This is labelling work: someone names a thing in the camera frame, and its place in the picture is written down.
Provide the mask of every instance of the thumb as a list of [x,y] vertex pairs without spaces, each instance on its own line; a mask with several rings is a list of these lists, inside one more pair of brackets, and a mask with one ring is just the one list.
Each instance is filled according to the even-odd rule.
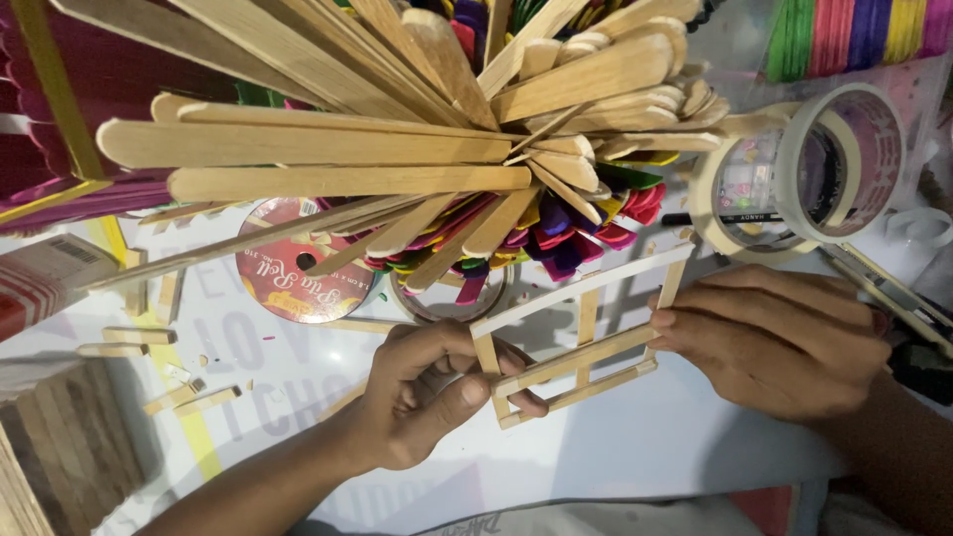
[[443,388],[408,423],[409,437],[433,448],[443,436],[473,417],[490,400],[490,384],[479,374],[468,374]]

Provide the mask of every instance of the red and white box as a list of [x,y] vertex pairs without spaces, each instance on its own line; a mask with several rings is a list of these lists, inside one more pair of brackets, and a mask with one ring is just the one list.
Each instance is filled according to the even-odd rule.
[[109,254],[58,235],[0,255],[0,341],[85,298],[77,290],[119,271]]

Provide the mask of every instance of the barcode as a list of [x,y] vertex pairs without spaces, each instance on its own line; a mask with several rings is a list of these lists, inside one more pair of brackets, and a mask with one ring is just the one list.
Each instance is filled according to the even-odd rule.
[[70,244],[69,242],[65,240],[61,240],[61,239],[52,240],[50,242],[50,245],[60,250],[61,252],[69,255],[70,257],[78,258],[79,260],[82,260],[83,262],[87,264],[93,264],[94,262],[99,260],[99,257],[97,257],[96,255],[93,255],[92,253],[86,251],[85,249],[77,245]]
[[301,198],[301,210],[298,211],[299,216],[310,216],[317,213],[317,203],[311,201],[306,197]]

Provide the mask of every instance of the popsicle stick frame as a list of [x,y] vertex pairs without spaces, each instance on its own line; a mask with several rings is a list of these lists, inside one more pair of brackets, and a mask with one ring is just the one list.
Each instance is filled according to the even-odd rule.
[[[587,373],[588,367],[593,363],[615,356],[619,352],[628,350],[629,348],[644,344],[657,337],[658,334],[649,324],[641,324],[606,336],[600,340],[592,340],[591,342],[584,343],[554,358],[531,365],[527,367],[522,374],[504,378],[500,373],[499,364],[497,362],[497,352],[493,346],[494,331],[568,298],[588,296],[591,299],[591,296],[593,296],[591,293],[597,292],[600,287],[662,266],[668,268],[665,282],[661,288],[661,295],[666,298],[665,305],[663,306],[671,305],[671,299],[674,298],[679,288],[681,273],[684,270],[685,262],[691,256],[694,249],[694,244],[684,244],[665,253],[639,258],[627,264],[623,264],[618,268],[591,274],[580,281],[544,294],[536,299],[531,299],[495,317],[481,320],[471,325],[470,333],[474,337],[474,346],[476,347],[476,356],[479,358],[480,367],[483,369],[483,373],[487,375],[492,382],[493,395],[491,400],[493,402],[493,408],[497,413],[499,427],[505,430],[533,419],[533,417],[530,417],[521,410],[511,411],[510,403],[506,400],[506,397],[522,389],[561,376],[562,374],[574,370],[586,371],[586,373],[577,374],[577,383],[574,389],[547,400],[550,411],[556,411],[576,402],[584,401],[603,391],[607,391],[627,381],[634,380],[639,376],[644,376],[655,371],[659,366],[655,361],[655,353],[647,351],[645,353],[645,359],[642,360],[642,362],[610,374],[609,376],[590,381]],[[594,334],[595,322],[596,315],[594,314],[580,315],[578,327],[580,334],[583,332]]]

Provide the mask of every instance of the hand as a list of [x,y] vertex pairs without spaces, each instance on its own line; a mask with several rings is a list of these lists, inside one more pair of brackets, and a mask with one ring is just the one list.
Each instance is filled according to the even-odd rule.
[[[506,376],[533,362],[507,342],[495,344]],[[407,469],[423,462],[443,436],[489,400],[490,385],[467,326],[454,320],[401,325],[377,348],[364,395],[325,422],[332,429],[325,437],[340,445],[355,474],[378,467]],[[534,417],[549,412],[546,402],[528,390],[509,400]]]
[[743,266],[679,291],[672,309],[650,299],[661,337],[648,346],[684,356],[730,402],[784,421],[832,418],[861,407],[890,357],[875,334],[882,313],[856,295],[843,279]]

